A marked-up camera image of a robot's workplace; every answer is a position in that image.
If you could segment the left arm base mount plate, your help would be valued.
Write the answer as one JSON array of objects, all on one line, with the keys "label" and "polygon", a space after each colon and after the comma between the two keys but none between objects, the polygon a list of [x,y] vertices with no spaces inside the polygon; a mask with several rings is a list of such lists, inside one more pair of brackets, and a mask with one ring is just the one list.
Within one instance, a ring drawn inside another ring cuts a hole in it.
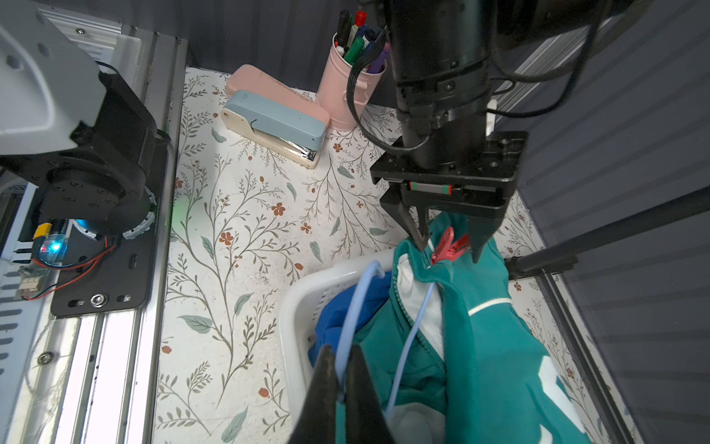
[{"label": "left arm base mount plate", "polygon": [[133,310],[153,300],[168,255],[176,153],[159,131],[146,181],[144,218],[126,231],[112,219],[94,228],[85,220],[48,221],[37,227],[31,261],[20,268],[15,298],[47,300],[57,318]]}]

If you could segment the red clothespin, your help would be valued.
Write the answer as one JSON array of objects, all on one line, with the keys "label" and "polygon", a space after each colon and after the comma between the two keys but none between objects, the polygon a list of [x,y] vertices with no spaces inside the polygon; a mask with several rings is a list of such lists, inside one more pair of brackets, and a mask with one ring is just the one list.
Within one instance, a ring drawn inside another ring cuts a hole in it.
[{"label": "red clothespin", "polygon": [[439,240],[439,244],[432,254],[431,264],[436,265],[442,261],[456,262],[470,248],[468,234],[455,238],[453,227],[448,227]]}]

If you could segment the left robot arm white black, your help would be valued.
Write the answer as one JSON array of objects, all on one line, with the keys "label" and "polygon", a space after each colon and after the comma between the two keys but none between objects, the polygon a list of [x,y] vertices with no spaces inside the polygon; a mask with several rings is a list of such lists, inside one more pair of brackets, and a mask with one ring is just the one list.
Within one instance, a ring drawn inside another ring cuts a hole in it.
[{"label": "left robot arm white black", "polygon": [[[380,34],[351,65],[346,103],[364,68],[390,54],[403,135],[372,166],[381,205],[419,248],[426,212],[463,216],[479,257],[501,225],[516,166],[482,172],[490,76],[566,78],[647,11],[645,1],[368,1]],[[118,72],[105,73],[27,1],[1,5],[1,164],[48,190],[46,216],[120,235],[148,215],[146,181],[159,131]]]}]

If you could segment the green jacket orange letter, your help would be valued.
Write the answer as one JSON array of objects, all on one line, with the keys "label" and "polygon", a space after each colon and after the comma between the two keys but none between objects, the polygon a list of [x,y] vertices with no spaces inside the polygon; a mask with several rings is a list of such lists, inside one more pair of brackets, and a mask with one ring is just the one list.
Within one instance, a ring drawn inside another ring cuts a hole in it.
[{"label": "green jacket orange letter", "polygon": [[388,299],[354,334],[386,428],[383,443],[586,443],[589,436],[545,346],[515,312],[494,241],[478,259],[434,262],[443,213],[424,250],[396,248]]}]

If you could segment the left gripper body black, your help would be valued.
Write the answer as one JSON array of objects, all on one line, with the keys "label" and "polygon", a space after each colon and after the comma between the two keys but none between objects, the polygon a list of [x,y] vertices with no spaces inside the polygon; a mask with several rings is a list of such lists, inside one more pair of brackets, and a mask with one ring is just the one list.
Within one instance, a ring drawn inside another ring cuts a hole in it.
[{"label": "left gripper body black", "polygon": [[516,190],[528,140],[526,131],[494,131],[473,161],[438,171],[385,154],[371,166],[371,176],[374,183],[384,179],[394,186],[406,207],[501,219]]}]

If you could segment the blue red white jacket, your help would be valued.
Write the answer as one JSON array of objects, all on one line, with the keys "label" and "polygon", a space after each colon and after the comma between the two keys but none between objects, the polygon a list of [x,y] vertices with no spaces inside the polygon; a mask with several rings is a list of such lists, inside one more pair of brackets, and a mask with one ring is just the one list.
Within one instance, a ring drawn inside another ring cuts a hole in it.
[{"label": "blue red white jacket", "polygon": [[[373,277],[368,288],[364,305],[359,314],[355,327],[355,332],[362,329],[375,315],[375,313],[385,304],[389,298],[391,287],[391,272],[386,272],[382,278]],[[308,351],[309,361],[315,367],[320,350],[329,345],[334,351],[337,350],[342,327],[351,305],[356,286],[353,285],[343,292],[340,292],[331,300],[321,312],[315,327],[315,342]]]}]

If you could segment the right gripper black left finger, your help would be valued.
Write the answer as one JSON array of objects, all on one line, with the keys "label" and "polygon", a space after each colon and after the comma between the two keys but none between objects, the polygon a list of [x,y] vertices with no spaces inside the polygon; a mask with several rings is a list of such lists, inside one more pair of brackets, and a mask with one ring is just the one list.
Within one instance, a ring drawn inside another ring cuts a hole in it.
[{"label": "right gripper black left finger", "polygon": [[335,443],[338,377],[336,353],[327,345],[320,351],[314,376],[307,391],[301,415],[288,444]]}]

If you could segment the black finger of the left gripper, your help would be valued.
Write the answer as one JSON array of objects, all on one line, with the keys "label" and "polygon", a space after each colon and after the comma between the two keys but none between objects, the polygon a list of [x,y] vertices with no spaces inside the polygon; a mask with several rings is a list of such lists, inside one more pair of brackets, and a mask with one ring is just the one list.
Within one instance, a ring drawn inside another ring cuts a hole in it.
[{"label": "black finger of the left gripper", "polygon": [[424,206],[405,205],[399,185],[390,185],[380,198],[380,205],[408,234],[420,252],[429,241],[429,214]]},{"label": "black finger of the left gripper", "polygon": [[504,216],[467,216],[471,260],[477,264],[486,244],[493,238]]}]

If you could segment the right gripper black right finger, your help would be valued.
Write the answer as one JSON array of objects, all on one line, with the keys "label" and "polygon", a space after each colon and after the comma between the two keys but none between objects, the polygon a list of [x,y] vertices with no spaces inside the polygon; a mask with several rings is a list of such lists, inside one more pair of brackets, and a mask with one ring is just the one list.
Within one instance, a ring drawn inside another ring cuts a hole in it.
[{"label": "right gripper black right finger", "polygon": [[352,347],[346,367],[345,412],[347,444],[395,442],[359,345]]}]

